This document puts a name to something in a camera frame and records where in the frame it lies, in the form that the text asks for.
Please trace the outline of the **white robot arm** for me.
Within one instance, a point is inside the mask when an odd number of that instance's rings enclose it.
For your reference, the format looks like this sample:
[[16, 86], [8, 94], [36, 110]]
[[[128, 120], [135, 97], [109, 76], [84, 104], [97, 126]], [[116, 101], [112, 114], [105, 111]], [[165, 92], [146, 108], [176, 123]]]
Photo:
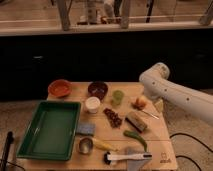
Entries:
[[158, 62], [139, 76], [150, 99], [162, 97], [213, 126], [213, 95], [175, 84], [168, 80], [170, 70]]

